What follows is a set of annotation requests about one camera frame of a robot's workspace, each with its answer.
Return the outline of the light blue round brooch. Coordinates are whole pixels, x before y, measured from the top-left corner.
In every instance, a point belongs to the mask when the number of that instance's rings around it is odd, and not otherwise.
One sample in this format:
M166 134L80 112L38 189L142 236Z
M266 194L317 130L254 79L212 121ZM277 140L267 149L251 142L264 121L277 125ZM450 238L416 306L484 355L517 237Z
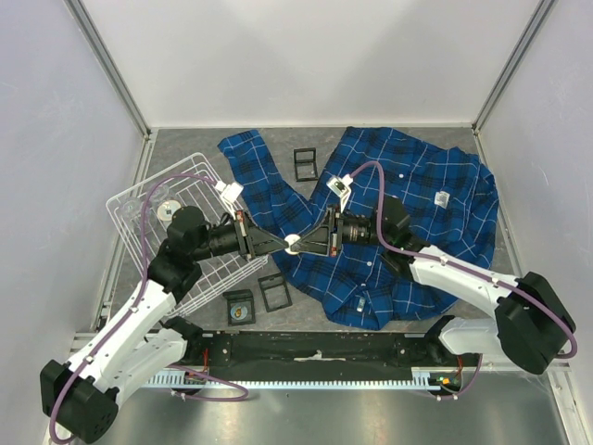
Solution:
M235 320L243 320L248 316L248 307L244 305L234 306L231 315Z

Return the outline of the orange round brooch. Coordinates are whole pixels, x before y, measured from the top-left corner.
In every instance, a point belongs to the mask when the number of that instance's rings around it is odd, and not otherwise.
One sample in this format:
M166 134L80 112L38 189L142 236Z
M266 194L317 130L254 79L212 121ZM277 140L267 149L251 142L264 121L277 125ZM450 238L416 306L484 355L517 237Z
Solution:
M289 254L289 255L297 255L298 252L297 251L293 251L292 246L300 240L300 236L297 234L291 234L291 235L287 235L284 238L284 241L287 244L287 247L284 249L284 251Z

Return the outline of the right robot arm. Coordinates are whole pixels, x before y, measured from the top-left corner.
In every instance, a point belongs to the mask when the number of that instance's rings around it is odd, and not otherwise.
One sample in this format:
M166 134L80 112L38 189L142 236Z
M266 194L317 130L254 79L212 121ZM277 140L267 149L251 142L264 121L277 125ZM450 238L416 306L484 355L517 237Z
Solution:
M575 355L575 324L548 280L496 273L458 260L414 235L402 202L385 197L369 217L337 206L304 235L286 237L288 253L337 257L346 245L383 246L382 261L393 274L444 291L484 313L482 319L444 317L424 341L426 358L438 365L456 355L504 356L533 375L555 359Z

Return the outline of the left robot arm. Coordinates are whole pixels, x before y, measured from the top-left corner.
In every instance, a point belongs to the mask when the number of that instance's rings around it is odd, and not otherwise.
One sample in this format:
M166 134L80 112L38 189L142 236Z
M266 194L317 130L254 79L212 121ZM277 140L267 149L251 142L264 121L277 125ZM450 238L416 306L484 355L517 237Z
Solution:
M202 210L177 209L155 258L116 315L65 362L52 360L40 374L42 408L56 444L65 428L91 444L111 427L121 406L147 380L180 361L193 364L203 354L201 330L174 319L150 340L148 331L184 299L202 276L201 261L228 253L251 260L288 248L243 211L226 224L209 224Z

